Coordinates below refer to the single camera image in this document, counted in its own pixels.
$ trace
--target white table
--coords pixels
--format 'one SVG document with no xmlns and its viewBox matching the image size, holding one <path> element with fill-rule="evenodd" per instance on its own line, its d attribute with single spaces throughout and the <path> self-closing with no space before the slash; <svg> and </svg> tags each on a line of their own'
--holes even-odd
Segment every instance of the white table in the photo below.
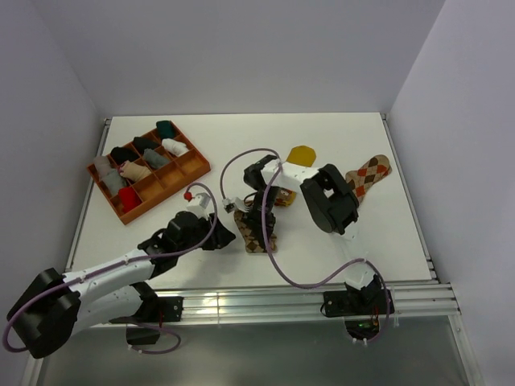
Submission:
<svg viewBox="0 0 515 386">
<path fill-rule="evenodd" d="M 393 152 L 379 113 L 309 113 L 191 115 L 166 117 L 114 117 L 104 154 L 115 146 L 155 127 L 156 121 L 172 120 L 211 163 L 212 171 L 200 179 L 220 198 L 218 178 L 225 163 L 240 152 L 255 147 L 276 149 L 284 159 L 294 146 L 315 149 L 314 166 L 332 163 L 344 175 L 356 170 L 376 154 L 385 154 L 392 164 L 391 175 L 365 196 L 359 208 L 360 238 L 369 259 L 387 281 L 431 279 L 422 244 L 402 185 Z M 243 181 L 243 169 L 265 154 L 250 154 L 228 170 L 228 196 L 251 192 Z M 184 210 L 183 192 L 173 195 L 128 225 L 116 217 L 98 187 L 94 187 L 72 259 L 71 269 L 85 269 L 135 248 L 155 230 L 165 227 L 175 213 Z M 232 215 L 219 200 L 220 219 L 237 239 L 223 250 L 196 250 L 181 257 L 177 266 L 156 277 L 155 289 L 225 289 L 286 285 L 275 272 L 266 254 L 245 252 Z M 299 196 L 288 208 L 276 208 L 278 263 L 297 282 L 320 281 L 344 261 L 341 251 L 311 220 Z M 334 279 L 341 283 L 341 277 Z"/>
</svg>

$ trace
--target orange tray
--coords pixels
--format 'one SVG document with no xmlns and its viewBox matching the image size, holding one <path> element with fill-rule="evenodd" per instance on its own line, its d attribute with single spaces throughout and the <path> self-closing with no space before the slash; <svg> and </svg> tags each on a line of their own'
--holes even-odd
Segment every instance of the orange tray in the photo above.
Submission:
<svg viewBox="0 0 515 386">
<path fill-rule="evenodd" d="M 211 170 L 211 165 L 209 165 L 206 158 L 192 145 L 192 143 L 179 130 L 179 128 L 174 125 L 173 122 L 171 125 L 175 129 L 175 137 L 173 139 L 185 143 L 188 148 L 188 152 L 180 157 L 174 156 L 161 146 L 161 139 L 159 138 L 157 129 L 153 129 L 141 136 L 157 142 L 159 147 L 155 149 L 155 151 L 171 160 L 170 163 L 157 170 L 152 169 L 150 165 L 145 162 L 143 154 L 140 154 L 136 150 L 132 142 L 123 146 L 131 149 L 139 155 L 139 158 L 135 161 L 138 165 L 146 166 L 152 171 L 151 175 L 146 176 L 144 179 L 136 183 L 133 183 L 129 179 L 126 180 L 127 185 L 131 186 L 136 191 L 136 194 L 142 201 L 142 203 L 131 211 L 128 211 L 127 213 L 123 212 L 123 205 L 120 197 L 109 193 L 107 186 L 99 179 L 95 165 L 90 164 L 87 167 L 93 181 L 95 181 L 95 184 L 100 188 L 104 197 L 109 201 L 111 208 L 117 214 L 120 221 L 125 225 L 130 223 L 132 220 L 137 219 L 146 211 L 149 211 L 151 208 L 155 207 Z M 116 168 L 119 166 L 110 154 L 107 155 L 107 158 L 109 159 L 112 167 Z"/>
</svg>

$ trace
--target white wall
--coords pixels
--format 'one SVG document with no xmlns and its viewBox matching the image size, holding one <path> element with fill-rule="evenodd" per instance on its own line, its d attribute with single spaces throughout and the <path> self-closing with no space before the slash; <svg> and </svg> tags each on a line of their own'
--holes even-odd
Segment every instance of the white wall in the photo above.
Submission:
<svg viewBox="0 0 515 386">
<path fill-rule="evenodd" d="M 0 52 L 3 331 L 34 276 L 64 267 L 101 121 L 30 2 L 0 2 Z M 0 348 L 0 384 L 18 384 L 26 361 Z"/>
<path fill-rule="evenodd" d="M 487 384 L 515 376 L 515 2 L 447 0 L 390 115 Z"/>
<path fill-rule="evenodd" d="M 389 111 L 443 0 L 34 2 L 105 115 Z"/>
</svg>

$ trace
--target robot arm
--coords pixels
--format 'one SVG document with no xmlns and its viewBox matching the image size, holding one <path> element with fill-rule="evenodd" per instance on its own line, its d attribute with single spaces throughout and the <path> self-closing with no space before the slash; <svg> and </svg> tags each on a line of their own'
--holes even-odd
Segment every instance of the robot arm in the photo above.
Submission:
<svg viewBox="0 0 515 386">
<path fill-rule="evenodd" d="M 71 281 L 69 287 L 39 299 L 14 321 L 13 328 L 36 359 L 50 355 L 84 328 L 116 318 L 131 318 L 136 322 L 159 320 L 167 314 L 166 300 L 158 298 L 145 283 L 177 265 L 177 257 L 159 258 L 198 245 L 208 235 L 213 214 L 207 214 L 209 197 L 198 194 L 190 200 L 187 211 L 181 211 L 166 228 L 158 230 L 137 249 L 108 263 L 77 272 L 58 274 L 54 269 L 40 273 L 7 315 L 11 320 L 20 308 L 52 287 Z M 236 237 L 220 221 L 203 250 L 221 249 Z M 149 260 L 131 261 L 134 257 L 153 255 Z M 115 269 L 108 266 L 118 264 Z M 86 279 L 89 273 L 95 277 Z"/>
<path fill-rule="evenodd" d="M 244 221 L 256 235 L 261 237 L 260 242 L 263 241 L 261 231 L 263 193 L 279 167 L 282 168 L 282 172 L 274 180 L 266 201 L 267 233 L 271 234 L 274 229 L 275 217 L 272 208 L 279 189 L 302 192 L 311 218 L 317 227 L 323 232 L 341 235 L 335 242 L 337 248 L 342 249 L 343 257 L 348 261 L 366 257 L 356 224 L 359 202 L 336 167 L 331 164 L 314 168 L 289 162 L 280 163 L 274 155 L 267 155 L 247 167 L 243 177 L 245 183 L 257 191 L 252 207 L 244 214 Z M 225 209 L 231 211 L 233 206 L 226 205 Z M 359 301 L 356 301 L 358 303 L 370 302 L 381 289 L 377 277 L 368 265 L 352 265 L 341 275 L 349 293 L 354 293 L 355 298 L 359 298 Z"/>
</svg>

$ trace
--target brown argyle sock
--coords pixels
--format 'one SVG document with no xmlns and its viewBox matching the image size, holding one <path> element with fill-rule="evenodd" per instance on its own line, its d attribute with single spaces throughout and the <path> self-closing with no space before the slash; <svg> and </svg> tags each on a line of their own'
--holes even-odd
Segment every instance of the brown argyle sock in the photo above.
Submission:
<svg viewBox="0 0 515 386">
<path fill-rule="evenodd" d="M 243 240 L 245 240 L 245 251 L 247 253 L 266 253 L 264 245 L 260 245 L 259 239 L 256 237 L 252 229 L 250 229 L 245 223 L 245 213 L 243 211 L 234 212 L 234 222 L 236 223 L 236 226 L 238 226 L 238 230 L 243 236 Z M 274 252 L 277 250 L 277 245 L 275 244 L 276 240 L 277 236 L 272 233 L 270 235 L 270 247 Z"/>
<path fill-rule="evenodd" d="M 361 203 L 372 185 L 381 181 L 391 170 L 388 157 L 376 155 L 369 159 L 360 169 L 347 172 L 345 181 L 351 187 L 359 203 Z"/>
</svg>

